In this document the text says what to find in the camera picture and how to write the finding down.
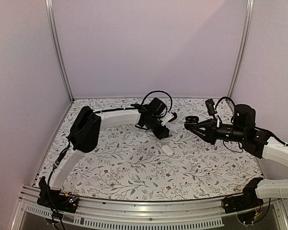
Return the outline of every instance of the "vertical metal post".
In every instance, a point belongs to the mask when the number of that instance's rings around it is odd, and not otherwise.
[[[235,91],[235,87],[237,84],[237,79],[239,76],[239,72],[241,69],[242,61],[243,61],[243,56],[245,53],[245,48],[250,32],[250,27],[251,27],[251,21],[252,21],[252,13],[253,13],[253,5],[254,1],[253,0],[248,0],[247,5],[246,5],[246,13],[245,13],[245,21],[244,21],[244,27],[243,27],[243,34],[242,34],[242,39],[241,39],[241,44],[240,44],[240,49],[239,49],[239,54],[238,58],[236,61],[234,73],[230,82],[230,86],[228,89],[227,97],[232,97],[233,93]]]
[[[54,50],[55,50],[57,60],[58,60],[59,69],[61,72],[61,76],[62,76],[62,80],[64,83],[66,93],[68,95],[69,100],[72,102],[73,101],[73,95],[72,95],[71,86],[69,84],[69,80],[68,80],[68,77],[66,74],[63,56],[62,56],[62,52],[61,52],[61,48],[60,48],[60,44],[59,44],[57,28],[56,28],[55,19],[54,19],[52,0],[45,0],[45,1],[46,1],[46,10],[47,10],[47,15],[48,15],[50,33],[51,33],[52,42],[54,45]]]

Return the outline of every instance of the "floral tablecloth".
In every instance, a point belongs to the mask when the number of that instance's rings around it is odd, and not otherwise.
[[[141,99],[76,100],[68,112],[34,186],[42,176],[48,177],[52,164],[66,146],[66,136],[83,106],[95,111],[129,107]],[[186,200],[226,196],[240,193],[249,180],[262,173],[255,157],[225,148],[221,141],[212,146],[184,129],[184,118],[209,118],[204,99],[173,99],[178,119],[167,124],[170,137],[159,140],[151,131],[123,125],[102,130],[97,148],[86,154],[74,167],[63,185],[86,197],[118,200],[158,201]],[[229,122],[232,112],[226,102],[218,107],[223,122]],[[168,145],[174,155],[166,156],[161,147]],[[236,143],[227,147],[240,151]]]

